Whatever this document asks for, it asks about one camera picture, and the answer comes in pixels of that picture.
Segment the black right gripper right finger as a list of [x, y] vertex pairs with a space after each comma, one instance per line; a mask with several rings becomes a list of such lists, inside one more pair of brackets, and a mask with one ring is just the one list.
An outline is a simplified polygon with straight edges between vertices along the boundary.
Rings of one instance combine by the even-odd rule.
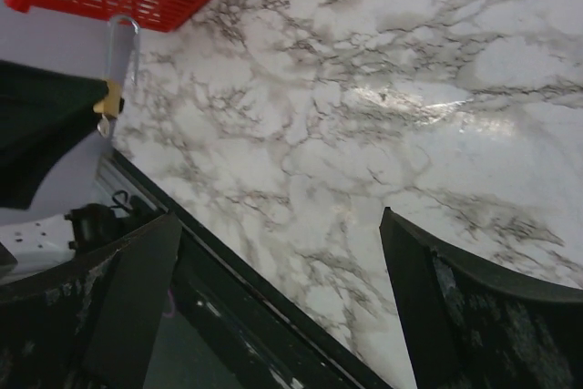
[[380, 235], [418, 387], [581, 387], [580, 290], [459, 249], [390, 208]]

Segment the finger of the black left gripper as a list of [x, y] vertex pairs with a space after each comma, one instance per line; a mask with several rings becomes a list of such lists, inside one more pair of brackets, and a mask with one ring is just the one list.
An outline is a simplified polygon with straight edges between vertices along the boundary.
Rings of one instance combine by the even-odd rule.
[[27, 210], [67, 152], [97, 130], [101, 79], [1, 63], [1, 206]]

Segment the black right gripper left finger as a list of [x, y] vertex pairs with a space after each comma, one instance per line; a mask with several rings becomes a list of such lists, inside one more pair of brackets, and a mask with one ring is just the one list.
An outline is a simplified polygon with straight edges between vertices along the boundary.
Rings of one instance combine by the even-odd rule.
[[173, 214], [1, 288], [4, 388], [140, 388], [178, 255]]

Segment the small silver key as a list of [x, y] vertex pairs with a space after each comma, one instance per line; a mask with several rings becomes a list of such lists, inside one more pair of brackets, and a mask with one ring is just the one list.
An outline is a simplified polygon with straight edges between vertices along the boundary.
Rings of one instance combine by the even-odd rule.
[[109, 118], [105, 115], [101, 115], [101, 119], [97, 123], [97, 131], [103, 138], [109, 138], [111, 134], [112, 125]]

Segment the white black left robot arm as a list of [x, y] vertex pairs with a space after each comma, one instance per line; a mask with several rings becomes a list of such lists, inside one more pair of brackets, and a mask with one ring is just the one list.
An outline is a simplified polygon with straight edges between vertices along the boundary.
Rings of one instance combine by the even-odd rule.
[[93, 191], [123, 109], [113, 79], [2, 62], [2, 278], [47, 270], [155, 217], [124, 189]]

